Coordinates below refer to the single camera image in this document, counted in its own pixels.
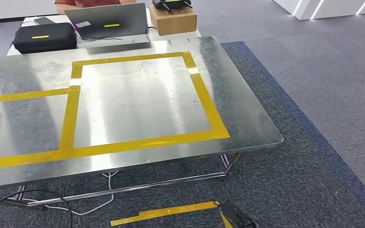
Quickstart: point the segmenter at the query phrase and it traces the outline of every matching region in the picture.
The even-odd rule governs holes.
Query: gray carpet
[[[298,21],[272,0],[194,6],[202,35],[244,41],[365,184],[365,15]],[[19,24],[0,24],[0,56]]]
[[[224,44],[255,95],[283,134],[276,148],[249,152],[226,182],[217,179],[180,183],[115,195],[105,208],[76,216],[76,228],[109,227],[113,219],[139,211],[204,201],[230,199],[264,228],[365,228],[365,187],[298,107],[242,42]],[[113,188],[142,182],[190,176],[221,169],[219,157],[123,171]],[[36,184],[64,195],[106,188],[103,176],[80,177]],[[46,197],[29,194],[28,198]],[[71,202],[81,212],[107,201],[109,196]],[[0,206],[0,227],[65,227],[64,211],[32,212]],[[119,227],[222,228],[215,209],[161,217]]]

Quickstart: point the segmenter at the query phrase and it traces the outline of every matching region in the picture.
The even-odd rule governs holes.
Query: cardboard box
[[[149,12],[160,36],[196,31],[197,15],[191,8],[185,7],[181,13],[167,13],[150,5]]]

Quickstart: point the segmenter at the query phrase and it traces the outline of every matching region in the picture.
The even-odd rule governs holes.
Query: red shirt
[[[119,0],[55,0],[55,3],[67,4],[81,8],[121,4]]]

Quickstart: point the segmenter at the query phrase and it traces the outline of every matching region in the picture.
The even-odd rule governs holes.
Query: led light strip
[[[321,0],[320,3],[318,4],[316,11],[314,11],[313,15],[311,16],[310,20],[314,19],[314,17],[316,16],[318,10],[320,9],[322,3],[324,2],[324,0]]]
[[[365,2],[363,3],[362,7],[357,11],[356,15],[359,15],[360,12],[365,8]]]
[[[297,10],[298,10],[298,8],[300,7],[300,4],[301,4],[301,2],[302,2],[303,0],[299,0],[298,1],[298,3],[297,3],[297,6],[296,6],[296,8],[295,8],[295,11],[293,12],[293,16],[297,13]]]

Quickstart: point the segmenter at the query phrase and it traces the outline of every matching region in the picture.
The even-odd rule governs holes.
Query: laptop lid
[[[65,14],[85,40],[139,35],[147,28],[144,3],[69,9]]]

